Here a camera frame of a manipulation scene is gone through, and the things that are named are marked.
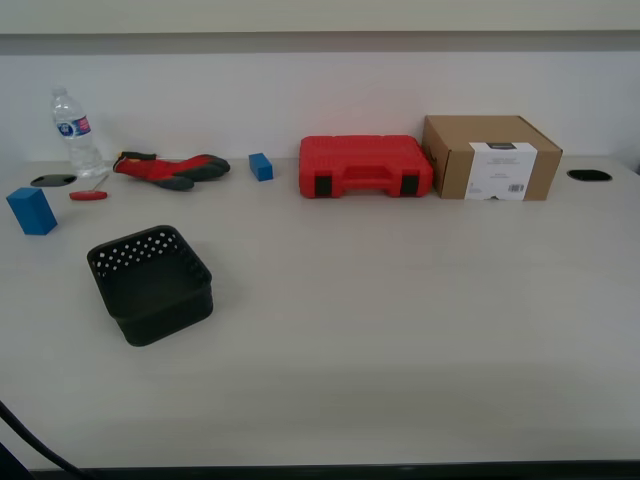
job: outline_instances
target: plastic bottle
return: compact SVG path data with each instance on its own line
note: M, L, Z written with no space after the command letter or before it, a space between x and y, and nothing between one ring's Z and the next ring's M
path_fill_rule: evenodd
M52 90L53 121L69 148L69 159L78 177L97 177L108 171L93 144L93 134L80 103L64 87Z

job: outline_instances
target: white label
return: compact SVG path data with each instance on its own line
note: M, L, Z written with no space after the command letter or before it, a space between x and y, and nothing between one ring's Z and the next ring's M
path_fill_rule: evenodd
M538 151L528 143L470 143L473 156L465 199L524 200Z

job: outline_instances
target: glove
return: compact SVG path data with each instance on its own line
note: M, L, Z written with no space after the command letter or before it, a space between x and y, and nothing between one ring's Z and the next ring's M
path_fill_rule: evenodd
M231 170L229 163L214 155L196 155L181 162L158 160L155 153L122 152L113 171L140 178L169 190L189 190L194 182L218 178Z

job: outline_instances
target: black basket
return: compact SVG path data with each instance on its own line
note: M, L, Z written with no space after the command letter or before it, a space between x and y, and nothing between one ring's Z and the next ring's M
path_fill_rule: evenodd
M131 345L149 345L213 311L211 273L173 227L104 243L87 260L109 314Z

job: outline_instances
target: red plastic case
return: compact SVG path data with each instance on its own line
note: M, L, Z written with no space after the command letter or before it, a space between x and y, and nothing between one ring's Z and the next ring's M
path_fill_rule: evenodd
M431 189L433 169L408 135L307 137L300 145L299 182L309 198L338 198L352 189L421 197Z

